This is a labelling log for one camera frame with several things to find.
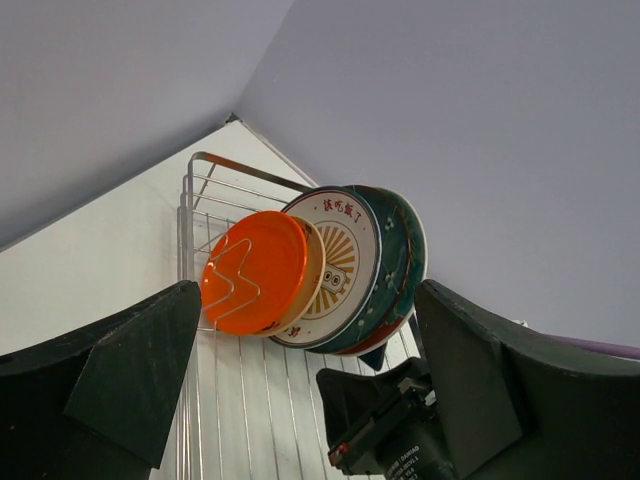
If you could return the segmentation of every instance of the orange plate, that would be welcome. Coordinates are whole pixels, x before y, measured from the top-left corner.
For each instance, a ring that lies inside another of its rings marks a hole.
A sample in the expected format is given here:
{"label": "orange plate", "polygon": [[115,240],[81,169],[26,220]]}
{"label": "orange plate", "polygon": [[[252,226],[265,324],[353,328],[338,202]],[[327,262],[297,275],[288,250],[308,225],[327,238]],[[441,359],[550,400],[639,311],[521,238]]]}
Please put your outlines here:
{"label": "orange plate", "polygon": [[304,232],[304,238],[307,241],[307,248],[309,250],[307,269],[302,279],[300,291],[291,306],[284,312],[284,315],[278,319],[275,325],[256,333],[256,335],[260,337],[270,337],[293,326],[293,324],[305,314],[309,307],[311,307],[322,285],[320,280],[324,275],[325,263],[327,262],[322,235],[313,223],[307,222],[304,218],[291,218],[300,225],[300,228]]}
{"label": "orange plate", "polygon": [[216,244],[202,275],[207,319],[233,335],[277,323],[295,299],[307,268],[300,226],[281,212],[236,223]]}

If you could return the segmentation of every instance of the stainless steel rack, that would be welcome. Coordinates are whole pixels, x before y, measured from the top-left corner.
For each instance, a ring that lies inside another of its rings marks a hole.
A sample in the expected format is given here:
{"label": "stainless steel rack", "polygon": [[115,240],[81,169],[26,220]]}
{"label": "stainless steel rack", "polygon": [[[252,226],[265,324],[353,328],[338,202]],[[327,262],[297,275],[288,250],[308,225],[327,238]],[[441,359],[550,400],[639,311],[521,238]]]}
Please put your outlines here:
{"label": "stainless steel rack", "polygon": [[[199,281],[212,247],[231,225],[254,212],[281,210],[312,187],[217,155],[193,155],[177,210],[178,278]],[[405,325],[389,342],[383,371],[418,355]],[[176,412],[175,478],[345,478],[326,455],[315,382],[326,367],[374,374],[354,357],[225,335],[201,318]]]}

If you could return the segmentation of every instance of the plate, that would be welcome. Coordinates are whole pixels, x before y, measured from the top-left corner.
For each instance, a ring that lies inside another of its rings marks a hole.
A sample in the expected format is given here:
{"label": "plate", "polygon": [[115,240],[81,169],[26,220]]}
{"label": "plate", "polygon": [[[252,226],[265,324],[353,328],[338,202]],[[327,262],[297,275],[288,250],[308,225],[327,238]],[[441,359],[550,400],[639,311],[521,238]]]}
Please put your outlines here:
{"label": "plate", "polygon": [[270,335],[276,335],[282,332],[289,326],[295,325],[295,323],[302,317],[302,315],[309,310],[311,304],[315,301],[318,292],[320,291],[320,285],[322,275],[324,274],[324,264],[327,260],[324,242],[320,236],[318,229],[310,222],[303,218],[293,218],[304,233],[305,240],[307,242],[307,250],[309,252],[307,257],[307,269],[302,279],[302,286],[300,291],[289,309],[285,314],[275,322],[271,327],[267,327],[259,333],[256,333],[259,337],[268,337]]}
{"label": "plate", "polygon": [[402,292],[409,267],[408,230],[397,203],[375,188],[345,187],[360,195],[373,210],[380,226],[382,260],[373,293],[356,320],[331,341],[312,349],[315,353],[335,353],[365,340],[392,314]]}
{"label": "plate", "polygon": [[218,330],[259,332],[282,317],[302,286],[307,243],[281,212],[250,215],[218,241],[202,275],[203,310]]}
{"label": "plate", "polygon": [[364,308],[380,268],[380,228],[367,202],[341,187],[314,189],[283,211],[316,226],[327,263],[311,308],[271,338],[291,348],[314,348],[343,332]]}
{"label": "plate", "polygon": [[415,208],[402,195],[380,189],[388,195],[400,209],[409,235],[409,271],[406,285],[398,296],[391,314],[373,334],[359,345],[339,352],[344,356],[359,356],[375,350],[391,338],[415,311],[413,297],[420,282],[427,276],[428,251],[427,236]]}

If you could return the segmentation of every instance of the dark green plate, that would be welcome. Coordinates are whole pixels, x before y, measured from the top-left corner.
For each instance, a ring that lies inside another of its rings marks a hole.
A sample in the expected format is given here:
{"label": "dark green plate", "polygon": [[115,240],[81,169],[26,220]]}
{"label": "dark green plate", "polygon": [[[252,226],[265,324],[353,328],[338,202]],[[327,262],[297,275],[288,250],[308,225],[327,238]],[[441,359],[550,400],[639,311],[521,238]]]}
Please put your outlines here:
{"label": "dark green plate", "polygon": [[315,353],[336,353],[364,341],[394,310],[407,274],[409,241],[397,203],[376,188],[360,185],[345,188],[360,195],[378,220],[382,236],[382,263],[373,293],[360,315],[331,341],[313,348],[311,351]]}
{"label": "dark green plate", "polygon": [[394,315],[388,319],[389,323],[393,323],[395,319],[404,318],[413,311],[413,297],[416,288],[427,276],[427,236],[418,213],[406,198],[390,190],[381,189],[381,191],[393,199],[409,228],[409,251],[411,257],[409,274],[405,288],[401,292],[394,308]]}
{"label": "dark green plate", "polygon": [[403,228],[408,237],[409,266],[405,283],[396,302],[378,328],[369,337],[353,348],[339,352],[345,356],[362,356],[373,352],[396,334],[413,314],[413,297],[427,273],[427,243],[420,218],[411,204],[401,195],[380,189],[397,207]]}

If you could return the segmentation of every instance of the purple object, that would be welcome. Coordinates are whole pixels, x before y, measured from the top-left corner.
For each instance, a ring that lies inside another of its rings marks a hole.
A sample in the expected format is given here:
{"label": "purple object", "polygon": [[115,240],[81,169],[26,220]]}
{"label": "purple object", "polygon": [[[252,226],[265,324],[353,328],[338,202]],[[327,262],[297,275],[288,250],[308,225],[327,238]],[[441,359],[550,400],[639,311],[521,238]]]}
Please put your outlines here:
{"label": "purple object", "polygon": [[574,347],[580,347],[590,352],[603,353],[614,357],[640,360],[640,348],[627,347],[625,345],[614,345],[612,343],[594,342],[591,340],[581,340],[579,338],[559,337],[557,335],[546,335],[558,342],[567,343]]}

